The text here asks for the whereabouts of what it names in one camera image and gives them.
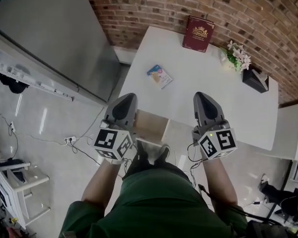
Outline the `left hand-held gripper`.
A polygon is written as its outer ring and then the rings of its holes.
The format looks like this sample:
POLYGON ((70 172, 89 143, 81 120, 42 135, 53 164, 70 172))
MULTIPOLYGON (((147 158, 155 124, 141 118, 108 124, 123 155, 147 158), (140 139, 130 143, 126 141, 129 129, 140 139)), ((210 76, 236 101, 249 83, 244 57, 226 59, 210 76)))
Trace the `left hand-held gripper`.
POLYGON ((133 123, 138 109, 135 93, 119 97, 111 103, 101 121, 93 145, 96 152, 107 161, 123 161, 135 142, 133 123))

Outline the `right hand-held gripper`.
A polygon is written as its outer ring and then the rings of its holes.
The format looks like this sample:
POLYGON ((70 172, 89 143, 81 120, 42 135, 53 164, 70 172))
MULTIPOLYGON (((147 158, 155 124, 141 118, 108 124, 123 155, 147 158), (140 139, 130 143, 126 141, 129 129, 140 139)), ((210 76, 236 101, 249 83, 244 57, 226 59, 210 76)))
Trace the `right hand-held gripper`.
POLYGON ((221 106, 211 96, 196 92, 194 117, 198 122, 192 131, 193 146, 200 149, 199 161, 225 157, 237 149, 234 129, 230 127, 221 106))

